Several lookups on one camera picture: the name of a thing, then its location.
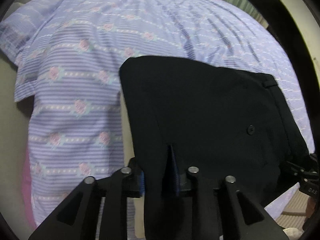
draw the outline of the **metal pin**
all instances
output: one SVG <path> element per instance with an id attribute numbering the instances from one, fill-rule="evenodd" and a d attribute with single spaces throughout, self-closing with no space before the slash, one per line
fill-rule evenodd
<path id="1" fill-rule="evenodd" d="M 226 182 L 234 183 L 236 182 L 236 178 L 234 176 L 226 176 Z"/>
<path id="2" fill-rule="evenodd" d="M 188 168 L 188 171 L 190 173 L 198 173 L 199 172 L 199 168 L 195 167 L 195 166 L 191 166 L 191 167 Z"/>
<path id="3" fill-rule="evenodd" d="M 130 167 L 123 167 L 121 169 L 121 173 L 123 174 L 130 174 L 131 173 L 131 168 Z"/>
<path id="4" fill-rule="evenodd" d="M 94 177 L 86 177 L 84 179 L 85 184 L 92 184 L 92 183 L 94 183 L 94 181 L 95 181 Z"/>

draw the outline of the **pink fabric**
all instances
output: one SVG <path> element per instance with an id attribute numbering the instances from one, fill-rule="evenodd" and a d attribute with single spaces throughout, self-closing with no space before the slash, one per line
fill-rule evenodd
<path id="1" fill-rule="evenodd" d="M 31 173 L 29 163 L 29 151 L 27 149 L 26 159 L 23 165 L 22 172 L 22 185 L 21 185 L 22 197 L 25 206 L 26 217 L 29 225 L 36 229 L 35 219 L 33 218 L 32 206 L 31 206 Z"/>

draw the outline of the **striped fabric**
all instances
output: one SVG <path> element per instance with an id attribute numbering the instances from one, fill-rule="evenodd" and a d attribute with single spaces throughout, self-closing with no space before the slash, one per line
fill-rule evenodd
<path id="1" fill-rule="evenodd" d="M 285 52 L 222 0 L 32 0 L 0 24 L 0 47 L 19 67 L 15 100 L 35 95 L 28 144 L 37 225 L 84 177 L 123 166 L 118 70 L 129 57 L 187 57 L 273 75 L 314 151 Z M 131 204 L 128 212 L 134 238 Z"/>

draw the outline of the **black trousers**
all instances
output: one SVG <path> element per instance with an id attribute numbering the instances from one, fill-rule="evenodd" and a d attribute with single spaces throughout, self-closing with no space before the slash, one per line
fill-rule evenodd
<path id="1" fill-rule="evenodd" d="M 221 180 L 232 175 L 267 204 L 279 185 L 280 163 L 299 164 L 308 156 L 284 96 L 269 74 L 145 56 L 129 58 L 120 79 L 135 157 L 145 173 L 145 225 L 153 232 L 157 228 L 157 234 L 170 225 L 177 227 L 174 221 L 188 206 L 188 201 L 163 201 L 168 161 L 173 163 L 170 183 L 176 192 L 180 175 L 196 166 L 213 181 L 212 188 L 218 189 Z M 169 223 L 159 220 L 164 210 L 171 214 Z"/>

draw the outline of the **black mounting clamp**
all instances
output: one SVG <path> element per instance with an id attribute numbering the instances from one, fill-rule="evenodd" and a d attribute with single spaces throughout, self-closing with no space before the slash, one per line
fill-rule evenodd
<path id="1" fill-rule="evenodd" d="M 315 158 L 315 155 L 310 155 L 310 159 L 317 162 Z M 317 198 L 319 194 L 319 173 L 317 171 L 317 168 L 311 168 L 309 171 L 307 171 L 305 168 L 300 167 L 294 163 L 291 163 L 289 161 L 283 162 L 281 165 L 281 170 L 285 173 L 294 176 L 297 178 L 297 181 L 300 183 L 299 191 Z"/>
<path id="2" fill-rule="evenodd" d="M 102 197 L 105 204 L 99 239 L 127 240 L 126 198 L 141 196 L 141 176 L 142 170 L 132 158 L 128 167 L 111 177 L 85 178 L 29 240 L 94 240 Z M 192 233 L 183 239 L 218 240 L 218 227 L 222 224 L 224 240 L 288 240 L 282 228 L 246 194 L 235 177 L 227 176 L 219 189 L 213 188 L 212 181 L 204 178 L 197 167 L 189 167 L 185 178 L 186 186 L 178 197 L 192 197 L 192 221 L 188 225 Z"/>

